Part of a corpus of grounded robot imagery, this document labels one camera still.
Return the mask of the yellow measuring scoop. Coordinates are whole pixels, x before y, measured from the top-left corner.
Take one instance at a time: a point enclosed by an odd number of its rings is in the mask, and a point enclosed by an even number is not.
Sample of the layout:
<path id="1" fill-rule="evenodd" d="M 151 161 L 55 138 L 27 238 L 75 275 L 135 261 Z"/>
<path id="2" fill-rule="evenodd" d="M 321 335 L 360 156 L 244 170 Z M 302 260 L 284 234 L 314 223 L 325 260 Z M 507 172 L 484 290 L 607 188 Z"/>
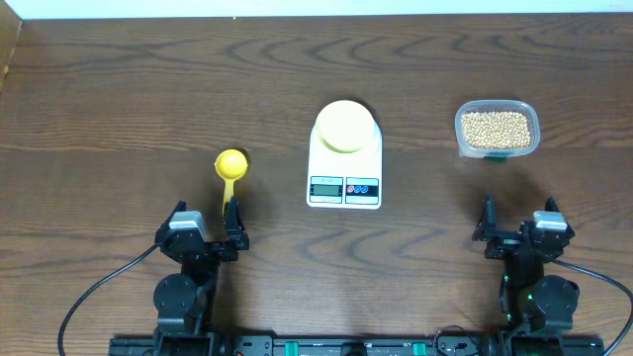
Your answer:
<path id="1" fill-rule="evenodd" d="M 218 175 L 224 180 L 223 215 L 226 214 L 231 198 L 234 195 L 234 184 L 243 178 L 248 169 L 246 155 L 238 149 L 227 149 L 219 154 L 215 161 Z"/>

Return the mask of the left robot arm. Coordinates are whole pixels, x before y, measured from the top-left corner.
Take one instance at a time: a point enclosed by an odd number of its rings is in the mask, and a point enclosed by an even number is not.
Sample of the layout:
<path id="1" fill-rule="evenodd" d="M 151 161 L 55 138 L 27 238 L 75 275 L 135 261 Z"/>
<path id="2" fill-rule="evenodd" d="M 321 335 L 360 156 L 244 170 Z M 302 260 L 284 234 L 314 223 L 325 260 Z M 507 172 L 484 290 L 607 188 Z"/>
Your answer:
<path id="1" fill-rule="evenodd" d="M 181 201 L 155 234 L 160 252 L 179 263 L 178 273 L 163 278 L 153 293 L 157 309 L 155 355 L 231 355 L 229 337 L 206 325 L 222 263 L 238 259 L 249 248 L 249 237 L 238 211 L 238 199 L 225 204 L 227 240 L 207 241 L 202 214 Z"/>

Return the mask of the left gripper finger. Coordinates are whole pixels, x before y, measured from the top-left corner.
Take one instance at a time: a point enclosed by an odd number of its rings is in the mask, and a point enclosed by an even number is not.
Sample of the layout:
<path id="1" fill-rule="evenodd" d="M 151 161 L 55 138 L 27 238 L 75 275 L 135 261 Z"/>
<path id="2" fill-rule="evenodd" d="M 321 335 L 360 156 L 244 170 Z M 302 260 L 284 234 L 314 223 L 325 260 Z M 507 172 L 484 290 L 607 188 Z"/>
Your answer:
<path id="1" fill-rule="evenodd" d="M 238 205 L 239 201 L 235 196 L 231 196 L 229 201 L 225 203 L 224 230 L 237 250 L 248 250 L 249 236 L 241 220 Z"/>
<path id="2" fill-rule="evenodd" d="M 172 211 L 172 213 L 170 214 L 169 218 L 167 219 L 167 224 L 168 225 L 181 225 L 183 220 L 184 220 L 184 216 L 183 213 L 185 213 L 187 211 L 187 205 L 184 201 L 179 201 L 174 210 Z"/>

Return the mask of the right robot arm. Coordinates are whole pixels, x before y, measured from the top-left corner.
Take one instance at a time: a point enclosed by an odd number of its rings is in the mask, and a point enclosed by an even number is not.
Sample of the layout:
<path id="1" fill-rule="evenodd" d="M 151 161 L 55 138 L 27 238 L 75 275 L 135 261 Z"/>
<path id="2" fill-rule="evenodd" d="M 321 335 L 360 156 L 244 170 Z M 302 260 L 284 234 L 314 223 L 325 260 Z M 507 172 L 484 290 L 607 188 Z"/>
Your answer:
<path id="1" fill-rule="evenodd" d="M 547 275 L 544 266 L 563 254 L 575 236 L 556 201 L 548 199 L 517 231 L 497 227 L 495 202 L 486 195 L 472 239 L 487 244 L 485 257 L 501 260 L 499 308 L 508 328 L 485 338 L 484 355 L 563 355 L 562 334 L 573 328 L 580 288 Z"/>

